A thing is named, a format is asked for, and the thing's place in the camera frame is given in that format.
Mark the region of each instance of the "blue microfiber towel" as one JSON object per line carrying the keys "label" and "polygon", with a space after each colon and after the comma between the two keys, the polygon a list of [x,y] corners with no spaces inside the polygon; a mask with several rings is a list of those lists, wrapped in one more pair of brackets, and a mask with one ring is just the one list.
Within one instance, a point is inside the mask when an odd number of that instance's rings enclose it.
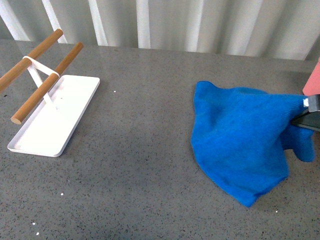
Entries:
{"label": "blue microfiber towel", "polygon": [[197,163],[221,189],[250,207],[288,177],[284,150],[293,149],[304,162],[314,159],[313,131],[290,124],[306,109],[305,98],[198,82],[191,136]]}

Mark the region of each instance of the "white plastic base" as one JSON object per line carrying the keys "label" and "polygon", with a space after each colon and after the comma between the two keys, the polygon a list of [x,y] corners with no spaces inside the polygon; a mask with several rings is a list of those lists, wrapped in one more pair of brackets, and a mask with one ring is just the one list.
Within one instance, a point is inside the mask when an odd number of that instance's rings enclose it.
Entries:
{"label": "white plastic base", "polygon": [[8,144],[12,152],[58,157],[64,151],[100,83],[97,77],[64,75]]}

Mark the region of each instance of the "white curtain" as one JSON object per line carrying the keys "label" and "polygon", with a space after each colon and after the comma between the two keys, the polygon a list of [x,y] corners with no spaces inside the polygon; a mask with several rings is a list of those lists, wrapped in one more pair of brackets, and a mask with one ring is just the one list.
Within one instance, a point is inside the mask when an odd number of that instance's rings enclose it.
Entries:
{"label": "white curtain", "polygon": [[293,60],[320,56],[320,0],[0,0],[0,39]]}

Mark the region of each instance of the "white bracket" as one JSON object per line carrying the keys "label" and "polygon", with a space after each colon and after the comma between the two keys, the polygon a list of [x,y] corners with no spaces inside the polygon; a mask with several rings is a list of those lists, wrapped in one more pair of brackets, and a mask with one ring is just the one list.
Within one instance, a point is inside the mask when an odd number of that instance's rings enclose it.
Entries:
{"label": "white bracket", "polygon": [[[48,76],[51,74],[56,74],[58,76],[58,78],[60,78],[60,75],[50,69],[49,67],[43,65],[42,63],[38,62],[37,60],[29,57],[29,56],[24,56],[23,59],[29,59],[32,62],[32,65],[28,67],[28,71],[34,81],[34,83],[36,84],[36,86],[39,88],[41,86],[41,84],[43,83],[39,73],[37,70],[43,72],[44,74],[47,74]],[[48,93],[46,93],[43,96],[43,99],[45,101],[46,104],[48,104],[49,106],[52,106],[55,110],[57,109],[57,107],[54,105],[53,101],[51,100],[50,96]]]}

